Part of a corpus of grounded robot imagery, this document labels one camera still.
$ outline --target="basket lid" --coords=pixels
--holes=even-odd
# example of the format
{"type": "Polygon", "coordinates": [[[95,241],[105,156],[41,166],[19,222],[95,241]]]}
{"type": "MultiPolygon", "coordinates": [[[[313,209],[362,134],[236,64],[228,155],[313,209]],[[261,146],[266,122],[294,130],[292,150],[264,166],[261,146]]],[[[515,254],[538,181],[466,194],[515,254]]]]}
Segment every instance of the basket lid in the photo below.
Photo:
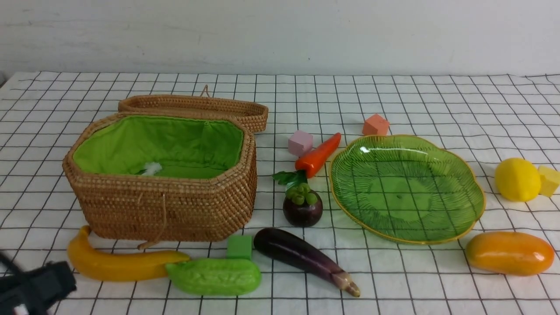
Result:
{"type": "Polygon", "coordinates": [[[213,118],[235,119],[251,132],[264,131],[268,120],[268,107],[250,101],[210,97],[208,85],[200,96],[132,96],[119,102],[119,112],[203,113],[213,118]]]}

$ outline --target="eggplant stem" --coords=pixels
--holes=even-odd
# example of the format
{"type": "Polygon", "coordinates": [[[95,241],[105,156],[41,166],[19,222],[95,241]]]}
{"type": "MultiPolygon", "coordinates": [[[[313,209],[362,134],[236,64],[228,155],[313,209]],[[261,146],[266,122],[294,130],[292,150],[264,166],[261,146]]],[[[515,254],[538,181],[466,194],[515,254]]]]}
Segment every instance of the eggplant stem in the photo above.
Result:
{"type": "Polygon", "coordinates": [[[338,289],[350,293],[353,297],[360,297],[360,289],[352,280],[352,277],[346,271],[340,271],[332,274],[332,279],[338,289]]]}

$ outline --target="wicker basket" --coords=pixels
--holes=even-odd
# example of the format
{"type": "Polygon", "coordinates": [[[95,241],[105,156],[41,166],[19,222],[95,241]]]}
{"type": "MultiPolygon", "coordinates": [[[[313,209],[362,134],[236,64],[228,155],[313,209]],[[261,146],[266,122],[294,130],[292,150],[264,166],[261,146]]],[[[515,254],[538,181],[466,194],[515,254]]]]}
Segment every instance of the wicker basket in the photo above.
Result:
{"type": "Polygon", "coordinates": [[[256,195],[254,135],[243,132],[239,162],[211,179],[105,175],[83,172],[73,154],[96,131],[129,115],[157,115],[213,120],[202,113],[121,112],[93,122],[63,161],[63,169],[91,229],[102,238],[216,242],[242,228],[251,218],[256,195]]]}
{"type": "Polygon", "coordinates": [[[248,102],[211,98],[208,85],[200,96],[138,95],[119,102],[119,112],[204,113],[211,118],[235,119],[251,132],[267,127],[268,107],[248,102]]]}

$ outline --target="leaf-shaped plate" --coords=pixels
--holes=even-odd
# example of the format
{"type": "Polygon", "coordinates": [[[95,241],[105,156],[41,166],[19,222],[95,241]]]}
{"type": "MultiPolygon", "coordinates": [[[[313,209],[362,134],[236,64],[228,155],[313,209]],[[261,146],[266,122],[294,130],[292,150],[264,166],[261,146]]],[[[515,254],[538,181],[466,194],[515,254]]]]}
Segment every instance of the leaf-shaped plate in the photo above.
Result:
{"type": "Polygon", "coordinates": [[[467,163],[416,136],[358,138],[335,156],[329,177],[334,199],[350,218],[401,243],[459,239],[486,207],[467,163]]]}

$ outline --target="white feather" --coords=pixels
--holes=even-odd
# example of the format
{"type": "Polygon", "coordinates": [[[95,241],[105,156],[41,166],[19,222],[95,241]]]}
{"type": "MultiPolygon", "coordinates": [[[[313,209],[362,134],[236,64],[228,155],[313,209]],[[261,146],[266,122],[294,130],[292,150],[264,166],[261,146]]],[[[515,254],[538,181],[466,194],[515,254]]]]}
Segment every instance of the white feather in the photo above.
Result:
{"type": "Polygon", "coordinates": [[[154,176],[162,169],[161,164],[156,162],[149,162],[144,165],[144,176],[154,176]]]}

